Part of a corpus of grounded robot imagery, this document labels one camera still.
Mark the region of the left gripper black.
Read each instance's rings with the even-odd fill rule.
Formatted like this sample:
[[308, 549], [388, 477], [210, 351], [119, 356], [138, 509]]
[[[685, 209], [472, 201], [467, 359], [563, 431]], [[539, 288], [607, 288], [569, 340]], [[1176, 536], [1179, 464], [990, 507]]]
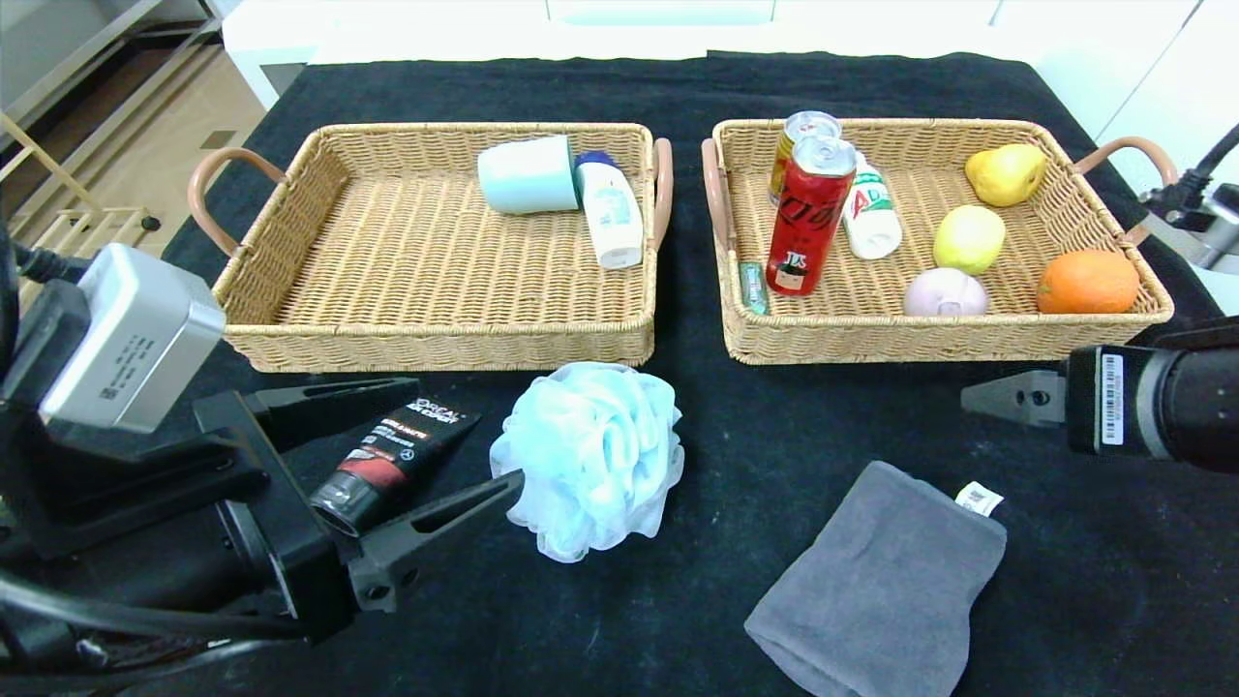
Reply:
[[357, 609], [398, 613], [431, 569], [506, 519], [524, 473], [466, 487], [362, 534], [348, 581], [333, 535], [282, 453], [372, 422], [420, 392], [420, 379], [380, 378], [195, 400], [197, 433], [169, 446], [172, 469], [121, 487], [112, 504], [128, 529], [89, 547], [89, 594], [138, 609], [116, 626], [146, 636], [318, 641], [349, 626]]

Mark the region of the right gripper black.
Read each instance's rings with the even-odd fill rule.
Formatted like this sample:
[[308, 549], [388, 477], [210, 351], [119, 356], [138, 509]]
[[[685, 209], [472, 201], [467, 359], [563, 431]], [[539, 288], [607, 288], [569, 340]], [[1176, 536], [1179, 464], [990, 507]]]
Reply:
[[1072, 352], [1066, 376], [1035, 370], [969, 385], [960, 406], [1037, 428], [1066, 423], [1078, 453], [1238, 470], [1234, 345], [1089, 345]]

